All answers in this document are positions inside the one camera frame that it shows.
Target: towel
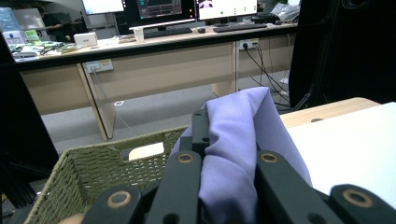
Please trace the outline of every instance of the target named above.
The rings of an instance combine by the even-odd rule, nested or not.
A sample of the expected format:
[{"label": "towel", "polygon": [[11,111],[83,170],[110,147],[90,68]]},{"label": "towel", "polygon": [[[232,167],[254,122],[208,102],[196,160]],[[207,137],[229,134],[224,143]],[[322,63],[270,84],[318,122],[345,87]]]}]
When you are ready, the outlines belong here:
[{"label": "towel", "polygon": [[[312,186],[304,160],[283,125],[268,88],[229,94],[206,102],[203,108],[210,122],[210,146],[205,150],[199,191],[203,222],[257,223],[257,145],[281,154]],[[182,136],[191,136],[191,127]],[[178,150],[179,141],[173,152]]]}]

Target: paper cup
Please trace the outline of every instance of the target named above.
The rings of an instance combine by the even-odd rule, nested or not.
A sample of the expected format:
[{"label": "paper cup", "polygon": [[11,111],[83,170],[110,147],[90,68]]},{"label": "paper cup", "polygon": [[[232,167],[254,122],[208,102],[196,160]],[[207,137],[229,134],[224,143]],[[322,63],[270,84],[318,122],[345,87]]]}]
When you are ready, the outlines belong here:
[{"label": "paper cup", "polygon": [[143,28],[134,29],[134,37],[136,38],[136,43],[142,43],[145,40]]}]

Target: gray floor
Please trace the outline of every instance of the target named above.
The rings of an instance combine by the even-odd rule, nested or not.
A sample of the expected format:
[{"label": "gray floor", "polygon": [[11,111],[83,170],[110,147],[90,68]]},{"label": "gray floor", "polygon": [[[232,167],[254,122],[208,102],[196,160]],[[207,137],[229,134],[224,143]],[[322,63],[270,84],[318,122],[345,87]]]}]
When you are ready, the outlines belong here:
[{"label": "gray floor", "polygon": [[[288,85],[279,82],[288,75],[288,71],[272,74],[278,85],[274,80],[270,82],[267,77],[262,77],[262,85],[273,90],[272,95],[277,104],[289,104],[289,97],[286,94],[279,94],[282,89],[288,91]],[[260,82],[260,76],[253,78]],[[259,84],[250,77],[242,78],[238,83],[239,90],[258,86]],[[190,125],[191,114],[201,108],[206,101],[214,98],[217,96],[212,92],[212,86],[205,85],[126,100],[123,105],[116,107],[114,135],[108,141]],[[279,113],[288,112],[288,108],[288,106],[278,106]],[[105,142],[89,107],[42,116],[42,119],[58,153],[71,147]]]}]

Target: keyboard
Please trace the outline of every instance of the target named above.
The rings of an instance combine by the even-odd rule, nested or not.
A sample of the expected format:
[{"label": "keyboard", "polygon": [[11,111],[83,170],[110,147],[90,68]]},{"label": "keyboard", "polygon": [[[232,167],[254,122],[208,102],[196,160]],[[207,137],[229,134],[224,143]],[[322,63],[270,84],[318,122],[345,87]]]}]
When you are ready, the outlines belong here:
[{"label": "keyboard", "polygon": [[183,28],[177,28],[171,30],[145,33],[145,38],[154,38],[154,37],[169,36],[169,35],[184,35],[190,33],[192,33],[192,30],[189,27],[183,27]]},{"label": "keyboard", "polygon": [[216,27],[216,28],[213,28],[213,31],[216,33],[225,33],[225,32],[232,32],[232,31],[259,29],[259,28],[267,28],[267,25],[259,24],[259,23],[232,25],[232,26]]}]

